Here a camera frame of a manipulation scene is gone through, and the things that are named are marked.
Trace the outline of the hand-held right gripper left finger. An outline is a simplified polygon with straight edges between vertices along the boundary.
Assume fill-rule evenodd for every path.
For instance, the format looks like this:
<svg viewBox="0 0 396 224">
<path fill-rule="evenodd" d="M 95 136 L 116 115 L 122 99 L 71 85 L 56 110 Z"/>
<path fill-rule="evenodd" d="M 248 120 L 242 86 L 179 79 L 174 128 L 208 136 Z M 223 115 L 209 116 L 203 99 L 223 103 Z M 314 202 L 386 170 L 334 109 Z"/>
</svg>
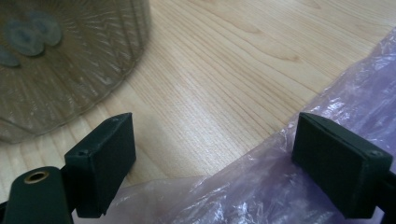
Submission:
<svg viewBox="0 0 396 224">
<path fill-rule="evenodd" d="M 104 120 L 64 160 L 69 208 L 83 218 L 104 215 L 136 160 L 133 115 Z"/>
</svg>

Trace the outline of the purple plastic bag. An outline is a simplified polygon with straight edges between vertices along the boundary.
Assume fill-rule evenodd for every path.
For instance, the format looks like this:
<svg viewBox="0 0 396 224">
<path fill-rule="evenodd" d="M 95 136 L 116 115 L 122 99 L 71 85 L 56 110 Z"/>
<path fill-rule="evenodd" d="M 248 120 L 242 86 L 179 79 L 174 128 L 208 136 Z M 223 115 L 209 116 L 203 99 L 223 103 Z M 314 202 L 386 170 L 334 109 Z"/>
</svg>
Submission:
<svg viewBox="0 0 396 224">
<path fill-rule="evenodd" d="M 393 217 L 346 218 L 291 159 L 299 114 L 330 119 L 387 151 Z M 121 189 L 105 216 L 77 224 L 396 224 L 396 27 L 280 132 L 212 176 Z"/>
</svg>

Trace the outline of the brown ribbed plastic trash bin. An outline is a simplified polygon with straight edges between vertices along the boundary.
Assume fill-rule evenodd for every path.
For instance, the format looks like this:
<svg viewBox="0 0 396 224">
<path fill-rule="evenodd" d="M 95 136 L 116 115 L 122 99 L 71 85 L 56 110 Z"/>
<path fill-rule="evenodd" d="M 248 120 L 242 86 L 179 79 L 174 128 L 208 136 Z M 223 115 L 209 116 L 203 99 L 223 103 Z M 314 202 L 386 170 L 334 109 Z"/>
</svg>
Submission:
<svg viewBox="0 0 396 224">
<path fill-rule="evenodd" d="M 0 0 L 0 143 L 48 133 L 134 69 L 149 0 Z"/>
</svg>

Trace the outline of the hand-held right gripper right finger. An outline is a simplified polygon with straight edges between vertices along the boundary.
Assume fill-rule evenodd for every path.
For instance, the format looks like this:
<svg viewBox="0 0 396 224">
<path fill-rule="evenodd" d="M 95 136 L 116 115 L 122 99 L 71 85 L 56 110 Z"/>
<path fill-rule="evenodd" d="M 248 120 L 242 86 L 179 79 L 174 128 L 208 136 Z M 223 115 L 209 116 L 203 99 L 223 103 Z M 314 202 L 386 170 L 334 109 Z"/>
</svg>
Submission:
<svg viewBox="0 0 396 224">
<path fill-rule="evenodd" d="M 291 159 L 346 218 L 393 217 L 393 157 L 330 119 L 299 114 Z"/>
</svg>

